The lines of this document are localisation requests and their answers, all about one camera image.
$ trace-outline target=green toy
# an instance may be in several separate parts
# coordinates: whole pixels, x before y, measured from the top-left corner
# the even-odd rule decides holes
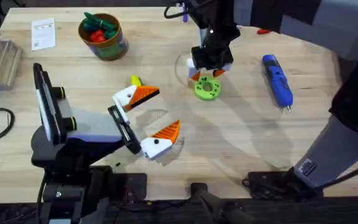
[[[194,93],[202,100],[215,100],[221,94],[221,84],[214,77],[201,77],[194,85]]]
[[[88,12],[84,12],[86,19],[85,19],[85,23],[91,25],[91,26],[96,26],[96,27],[100,27],[105,31],[112,31],[116,28],[115,25],[111,24],[108,21],[105,21],[103,19],[99,19],[96,16],[88,13]]]

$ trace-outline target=paper card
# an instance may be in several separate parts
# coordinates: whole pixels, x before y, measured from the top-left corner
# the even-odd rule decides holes
[[[31,50],[46,49],[55,45],[54,18],[31,22]]]

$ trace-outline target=yellow object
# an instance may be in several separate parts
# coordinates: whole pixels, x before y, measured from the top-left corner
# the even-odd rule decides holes
[[[137,77],[136,75],[133,75],[133,76],[131,77],[131,85],[141,86],[142,83],[140,82],[139,77]]]

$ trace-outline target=green gear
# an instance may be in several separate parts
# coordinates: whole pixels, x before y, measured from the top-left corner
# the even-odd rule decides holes
[[[210,91],[204,89],[206,83],[211,87]],[[194,93],[202,100],[215,100],[221,94],[221,84],[214,77],[201,77],[194,85]]]

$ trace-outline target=red object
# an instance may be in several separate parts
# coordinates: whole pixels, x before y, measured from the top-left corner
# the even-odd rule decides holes
[[[256,33],[259,35],[262,35],[262,34],[268,34],[270,32],[271,32],[271,30],[259,29]]]
[[[103,41],[106,41],[106,38],[104,38],[103,35],[99,35],[93,40],[94,43],[100,43],[100,42],[103,42]]]
[[[93,32],[91,34],[91,37],[90,37],[91,41],[94,42],[94,43],[99,43],[99,42],[103,42],[105,41],[106,39],[104,38],[104,32],[103,30],[97,30],[95,32]]]

